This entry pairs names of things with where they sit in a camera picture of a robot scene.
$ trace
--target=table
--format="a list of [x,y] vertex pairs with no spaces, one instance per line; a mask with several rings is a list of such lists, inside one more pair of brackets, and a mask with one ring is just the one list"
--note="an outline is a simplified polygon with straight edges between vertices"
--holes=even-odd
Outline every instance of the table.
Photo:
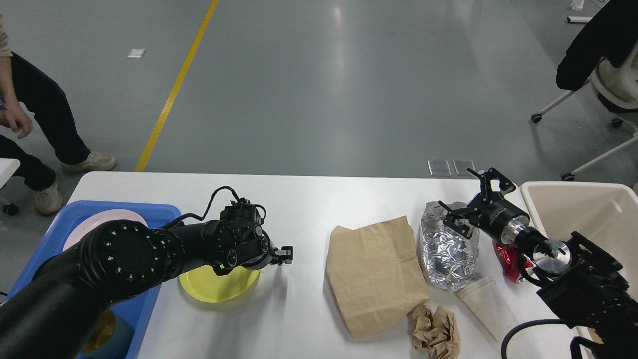
[[[211,192],[223,185],[264,205],[263,228],[277,246],[293,245],[295,259],[266,267],[251,290],[226,303],[190,298],[178,280],[159,292],[139,359],[162,358],[426,358],[412,347],[410,324],[353,340],[336,307],[325,274],[330,232],[356,229],[406,215],[415,233],[429,201],[469,201],[475,179],[337,178],[91,172],[69,202],[82,199],[167,203],[183,213],[204,212]],[[220,192],[207,219],[217,218],[230,194]],[[507,199],[525,209],[518,192]],[[529,284],[506,282],[489,238],[482,234],[478,270],[492,276],[519,322],[555,318]],[[461,333],[460,358],[498,358],[499,344],[458,298],[429,286],[428,305],[455,313]],[[569,358],[575,330],[535,327],[516,335],[510,358]]]

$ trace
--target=black cable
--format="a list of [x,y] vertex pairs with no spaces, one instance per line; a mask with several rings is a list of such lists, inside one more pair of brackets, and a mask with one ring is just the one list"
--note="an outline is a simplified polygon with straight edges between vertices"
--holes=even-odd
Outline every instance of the black cable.
[[527,269],[525,268],[525,257],[520,250],[516,253],[516,266],[518,267],[519,272],[521,272],[521,276],[523,276],[523,278],[527,279],[535,286],[543,288],[543,283],[540,280],[532,278],[531,275],[527,273]]
[[233,197],[235,197],[235,199],[237,200],[237,202],[239,202],[239,196],[237,195],[237,192],[235,192],[235,190],[229,186],[222,186],[217,188],[211,195],[211,200],[208,202],[208,206],[206,207],[206,210],[204,211],[204,214],[201,216],[198,216],[194,213],[186,213],[183,214],[175,219],[173,219],[172,221],[170,221],[169,223],[161,226],[160,228],[162,229],[168,229],[168,228],[172,228],[175,227],[179,222],[182,222],[183,220],[187,219],[187,218],[195,218],[199,221],[204,220],[204,218],[206,218],[206,215],[208,214],[208,211],[211,209],[211,205],[212,205],[212,200],[215,198],[215,195],[217,195],[217,193],[221,190],[229,190],[231,191],[231,193],[233,193]]
[[563,324],[568,325],[570,322],[564,319],[538,319],[535,321],[528,321],[527,323],[523,323],[521,325],[515,326],[512,330],[510,330],[505,338],[503,338],[503,343],[501,344],[501,359],[507,359],[507,344],[509,344],[510,340],[516,333],[520,332],[525,328],[529,328],[535,325],[544,325],[544,324]]
[[596,347],[601,347],[602,345],[583,337],[574,337],[569,344],[569,351],[572,352],[572,359],[582,359],[581,346],[593,351]]
[[263,217],[262,220],[266,219],[266,209],[261,204],[256,204],[255,207],[263,209]]

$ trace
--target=red wrapper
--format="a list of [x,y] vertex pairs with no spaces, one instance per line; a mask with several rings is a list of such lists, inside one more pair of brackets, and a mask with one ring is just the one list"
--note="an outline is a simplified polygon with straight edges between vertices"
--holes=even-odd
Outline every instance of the red wrapper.
[[[501,263],[503,267],[503,276],[514,283],[520,283],[523,281],[523,276],[521,272],[518,270],[518,266],[516,265],[516,250],[514,249],[514,245],[502,245],[497,241],[492,241],[494,245],[494,252],[496,253],[496,257],[498,257],[498,261]],[[525,259],[525,269],[533,267],[534,265],[531,263],[529,259]]]

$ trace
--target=beige bin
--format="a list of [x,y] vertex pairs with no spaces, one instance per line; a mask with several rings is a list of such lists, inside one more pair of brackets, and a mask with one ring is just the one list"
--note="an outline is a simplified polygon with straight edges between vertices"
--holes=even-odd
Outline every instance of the beige bin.
[[[579,182],[527,182],[521,195],[541,233],[567,241],[572,231],[589,238],[622,265],[627,291],[638,300],[638,196],[624,185]],[[585,328],[580,335],[591,338]],[[586,351],[590,359],[593,355]]]

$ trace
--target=yellow floor line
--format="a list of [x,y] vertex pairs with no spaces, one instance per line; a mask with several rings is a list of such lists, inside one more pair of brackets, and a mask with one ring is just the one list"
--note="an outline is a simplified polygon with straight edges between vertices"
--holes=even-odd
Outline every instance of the yellow floor line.
[[164,108],[159,115],[157,123],[155,123],[155,127],[153,128],[153,132],[151,132],[151,136],[149,137],[148,142],[146,142],[146,147],[142,152],[142,156],[140,160],[137,162],[137,166],[135,166],[135,172],[143,172],[146,168],[146,164],[151,157],[151,153],[153,152],[153,148],[155,148],[155,143],[160,136],[162,128],[164,127],[164,123],[166,123],[166,118],[170,113],[170,109],[173,107],[173,103],[175,102],[175,98],[179,93],[179,89],[182,87],[182,82],[184,82],[184,78],[186,77],[186,73],[188,73],[188,68],[191,66],[193,62],[193,58],[195,57],[195,53],[197,52],[197,48],[199,47],[200,42],[202,41],[202,37],[204,36],[204,32],[206,31],[206,27],[211,19],[212,13],[215,11],[215,7],[217,6],[218,0],[212,0],[211,5],[208,7],[208,11],[206,12],[206,16],[202,21],[202,25],[197,31],[197,35],[193,40],[193,44],[191,45],[190,50],[188,51],[188,55],[186,55],[186,59],[184,60],[184,64],[182,64],[182,68],[179,70],[179,74],[175,79],[175,83],[173,84],[173,88],[170,90],[170,94],[164,103]]

